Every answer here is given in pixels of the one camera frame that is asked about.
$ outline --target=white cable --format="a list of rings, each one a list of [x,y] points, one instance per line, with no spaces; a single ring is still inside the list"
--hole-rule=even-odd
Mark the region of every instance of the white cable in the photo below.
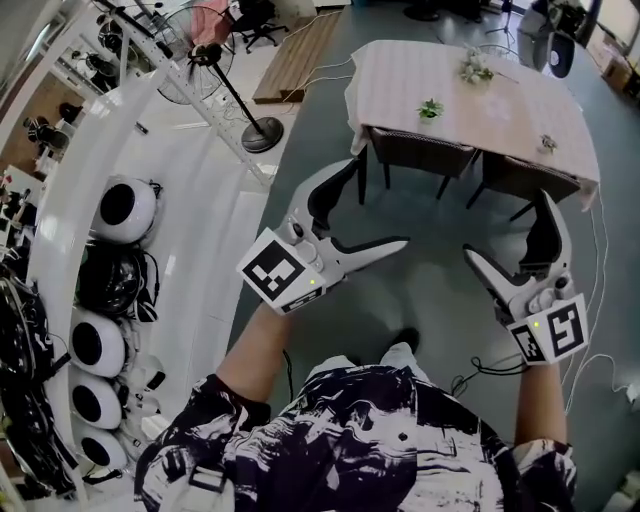
[[[313,25],[313,22],[316,21],[318,18],[324,18],[326,16],[333,16],[334,14],[339,14],[342,11],[334,11],[334,12],[330,12],[328,14],[319,14],[318,16],[316,16],[315,18],[313,18],[309,23],[307,23],[304,27],[299,28],[298,30],[296,30],[295,32],[291,32],[291,34],[289,34],[287,37],[285,37],[282,42],[284,43],[287,39],[289,39],[291,36],[295,36],[298,32],[303,31],[305,28],[310,27],[311,25]]]
[[[573,384],[571,385],[571,391],[569,393],[569,399],[567,400],[567,405],[565,408],[565,414],[569,413],[569,410],[571,409],[571,405],[573,403],[573,394],[575,392],[576,389],[576,385],[578,383],[578,379],[580,377],[580,374],[582,373],[582,371],[584,370],[585,366],[592,360],[595,359],[595,356],[591,359],[589,359],[586,363],[585,363],[585,359],[587,358],[587,355],[589,354],[589,349],[591,348],[591,344],[593,343],[593,335],[596,331],[596,328],[598,327],[598,320],[600,319],[600,311],[602,309],[602,303],[604,302],[604,295],[606,292],[606,287],[607,287],[607,258],[609,256],[609,235],[607,233],[607,224],[605,222],[605,213],[604,213],[604,196],[602,194],[602,183],[600,184],[600,213],[602,214],[602,228],[604,231],[604,257],[602,259],[602,295],[600,295],[600,302],[598,303],[598,309],[596,310],[596,318],[595,321],[593,322],[593,328],[591,329],[591,333],[589,334],[589,343],[587,345],[587,348],[584,351],[584,354],[582,355],[582,359],[580,360],[580,364],[578,365],[578,370],[576,371],[576,375],[573,378]],[[599,357],[611,357],[611,356],[606,356],[605,354],[597,354],[597,356]],[[615,361],[613,361],[613,358],[611,358],[612,362],[614,363],[614,370],[615,370]]]
[[[598,277],[600,275],[600,250],[598,247],[598,235],[596,233],[596,223],[593,218],[593,208],[589,209],[589,217],[591,218],[591,231],[593,233],[593,245],[595,246],[595,250],[596,250],[596,272],[595,272],[596,276],[595,276],[595,279],[593,280],[593,288],[591,289],[591,295],[589,296],[589,303],[587,304],[587,313],[589,313],[589,309],[591,309],[591,303],[593,302],[593,298],[596,296],[596,291],[598,288]],[[569,375],[569,373],[571,372],[574,358],[575,358],[575,354],[571,354],[571,359],[569,360],[569,366],[567,367],[567,369],[564,372],[564,375],[562,376],[562,386],[564,386],[564,382],[567,379],[567,376]]]
[[[608,354],[595,354],[593,356],[591,356],[589,359],[587,359],[587,361],[584,364],[580,365],[580,368],[578,368],[578,371],[576,372],[576,378],[573,381],[573,386],[571,386],[571,393],[569,394],[569,400],[567,400],[567,407],[565,408],[565,414],[569,414],[569,411],[571,410],[571,404],[573,403],[573,394],[576,390],[576,383],[578,382],[578,378],[580,377],[580,374],[584,371],[584,369],[589,365],[589,363],[591,363],[591,361],[598,359],[599,357],[604,357],[605,359],[608,359],[609,361],[611,361],[611,364],[613,365],[613,375],[611,377],[611,391],[613,391],[614,393],[617,393],[619,391],[622,391],[624,389],[628,389],[629,386],[618,386],[617,388],[615,387],[615,382],[616,382],[616,361],[615,359],[613,359],[613,357],[611,357]]]
[[[304,90],[307,90],[307,86],[311,85],[312,82],[309,82],[309,79],[313,76],[313,74],[318,71],[319,69],[325,69],[325,68],[339,68],[340,66],[344,66],[345,64],[348,64],[349,62],[351,62],[351,57],[349,57],[349,59],[345,60],[344,62],[341,62],[340,64],[327,64],[326,66],[316,66],[315,68],[313,68],[311,70],[311,73],[309,73],[309,75],[307,75],[307,78],[304,79],[304,81],[302,82],[302,84],[300,84],[298,87],[296,87],[293,91],[291,91],[289,93],[289,95],[282,100],[282,103],[286,103],[287,100],[289,98],[291,98],[291,96],[293,95],[294,92],[299,91],[300,89],[304,88]],[[334,80],[338,80],[341,78],[352,78],[352,77],[338,77],[338,78],[334,78]]]

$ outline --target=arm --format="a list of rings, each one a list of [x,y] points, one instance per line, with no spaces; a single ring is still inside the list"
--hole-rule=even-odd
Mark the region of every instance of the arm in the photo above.
[[[261,304],[216,375],[240,396],[266,402],[282,366],[282,351],[290,331],[290,317],[280,316]]]
[[[567,418],[558,364],[532,366],[522,374],[515,444],[536,439],[567,442]]]

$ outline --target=gray floor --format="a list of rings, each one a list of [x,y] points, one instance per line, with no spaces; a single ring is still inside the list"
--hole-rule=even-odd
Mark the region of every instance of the gray floor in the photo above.
[[[334,32],[324,64],[345,61],[351,52],[375,39],[409,39],[447,44],[480,44],[484,31],[499,26],[485,15],[483,25],[444,16],[436,24],[411,21],[402,4],[347,8]],[[495,42],[504,36],[496,35]],[[324,70],[326,76],[353,73],[353,65]],[[295,187],[321,167],[349,158],[352,132],[347,126],[344,88],[348,80],[325,81],[309,89],[285,149],[280,170],[262,219],[262,227],[277,226]],[[579,51],[566,84],[584,109],[595,143],[609,234],[606,298],[591,353],[605,352],[618,362],[618,382],[640,381],[640,113],[616,97],[599,78],[589,56]],[[515,268],[525,249],[531,214],[513,225],[510,214],[523,202],[486,192],[471,211],[465,203],[479,183],[475,172],[452,181],[441,201],[435,200],[440,179],[409,169],[392,170],[392,189],[384,190],[382,169],[369,154],[367,202],[357,204],[355,181],[345,187],[330,221],[344,244],[387,235],[408,235],[412,242],[396,257],[360,272],[329,296],[299,312],[291,344],[294,386],[324,358],[356,354],[374,362],[393,332],[403,326],[420,329],[423,343],[418,360],[434,382],[449,389],[457,374],[473,370],[476,355],[490,363],[515,353],[513,341],[493,318],[491,301],[463,262],[465,242],[499,254]],[[580,212],[577,198],[561,205],[574,243],[573,276],[588,296],[596,267],[589,214]],[[601,254],[604,235],[601,208],[594,207]],[[590,312],[594,322],[597,300]],[[243,290],[231,339],[235,340],[257,305]],[[518,377],[480,376],[461,401],[488,421],[507,441],[513,439]],[[640,461],[640,415],[631,415],[624,393],[610,391],[611,365],[598,360],[580,380],[569,416],[570,437],[578,465],[578,510],[599,510],[621,477]],[[277,412],[287,401],[284,375],[271,401]]]

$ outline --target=robot part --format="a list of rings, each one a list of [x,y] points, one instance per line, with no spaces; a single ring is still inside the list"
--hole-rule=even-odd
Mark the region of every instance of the robot part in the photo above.
[[[551,364],[589,342],[584,295],[576,294],[571,239],[549,194],[534,201],[536,222],[520,270],[510,275],[490,256],[465,245],[464,257],[494,299],[496,318],[515,338],[527,364]]]
[[[277,313],[294,311],[341,282],[348,274],[404,248],[409,239],[390,237],[344,247],[328,237],[328,216],[358,164],[343,160],[298,186],[280,226],[266,228],[236,270]]]

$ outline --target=white tablecloth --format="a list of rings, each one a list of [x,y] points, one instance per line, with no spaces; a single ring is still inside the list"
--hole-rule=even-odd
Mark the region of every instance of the white tablecloth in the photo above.
[[[353,54],[356,74],[345,91],[351,151],[367,143],[364,127],[428,135],[512,156],[575,177],[585,209],[591,205],[600,170],[582,111],[562,81],[492,55],[483,56],[496,74],[477,85],[460,76],[467,50],[416,41],[374,41]],[[442,116],[427,123],[416,111],[433,98]],[[541,136],[558,148],[539,151]]]

